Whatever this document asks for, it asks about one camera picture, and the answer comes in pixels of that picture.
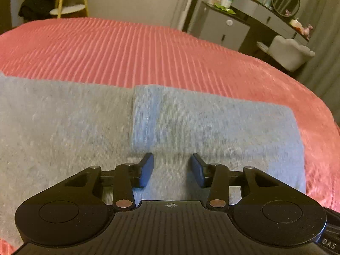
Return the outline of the grey sweatpants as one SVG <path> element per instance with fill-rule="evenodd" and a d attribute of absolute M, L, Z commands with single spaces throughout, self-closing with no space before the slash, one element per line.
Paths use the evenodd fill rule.
<path fill-rule="evenodd" d="M 112 170 L 152 153 L 136 201 L 201 200 L 197 153 L 231 170 L 254 166 L 304 192 L 304 147 L 292 110 L 157 85 L 131 89 L 1 76 L 1 238 L 27 198 L 90 166 Z"/>

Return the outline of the pink ribbed bedspread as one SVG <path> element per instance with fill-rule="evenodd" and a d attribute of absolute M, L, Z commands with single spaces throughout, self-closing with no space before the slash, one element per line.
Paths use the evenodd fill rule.
<path fill-rule="evenodd" d="M 251 56 L 166 27 L 98 18 L 34 21 L 1 36 L 1 76 L 131 89 L 157 85 L 290 108 L 305 193 L 339 210 L 339 128 L 305 86 Z"/>

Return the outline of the grey drawer cabinet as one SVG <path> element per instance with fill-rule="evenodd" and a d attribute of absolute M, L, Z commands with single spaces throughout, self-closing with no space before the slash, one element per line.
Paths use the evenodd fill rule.
<path fill-rule="evenodd" d="M 198 39 L 238 51 L 248 31 L 247 24 L 208 3 L 201 2 L 190 34 Z"/>

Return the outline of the white shell back chair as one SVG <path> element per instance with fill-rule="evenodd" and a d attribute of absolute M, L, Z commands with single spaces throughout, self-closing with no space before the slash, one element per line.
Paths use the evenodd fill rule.
<path fill-rule="evenodd" d="M 280 35 L 277 35 L 269 46 L 260 41 L 256 45 L 289 72 L 295 72 L 315 56 L 315 52 L 307 46 L 300 45 L 295 39 L 285 39 Z"/>

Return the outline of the grey vanity desk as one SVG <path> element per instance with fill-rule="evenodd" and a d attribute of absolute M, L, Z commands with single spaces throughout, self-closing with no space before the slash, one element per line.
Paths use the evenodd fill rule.
<path fill-rule="evenodd" d="M 268 47 L 277 35 L 285 39 L 295 39 L 301 45 L 309 43 L 289 23 L 256 0 L 233 0 L 231 8 L 249 26 L 239 52 L 254 56 L 260 51 L 258 42 Z"/>

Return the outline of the pink plush toy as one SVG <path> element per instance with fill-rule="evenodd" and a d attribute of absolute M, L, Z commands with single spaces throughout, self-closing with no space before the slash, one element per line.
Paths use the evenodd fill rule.
<path fill-rule="evenodd" d="M 314 27 L 311 24 L 308 24 L 307 27 L 303 27 L 303 29 L 301 30 L 301 34 L 303 35 L 304 38 L 309 40 L 311 37 L 311 32 L 313 30 L 314 30 Z"/>

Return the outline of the black bag on floor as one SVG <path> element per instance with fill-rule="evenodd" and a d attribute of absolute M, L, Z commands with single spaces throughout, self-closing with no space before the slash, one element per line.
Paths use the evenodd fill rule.
<path fill-rule="evenodd" d="M 25 22 L 50 19 L 54 6 L 55 0 L 24 0 L 18 16 Z"/>

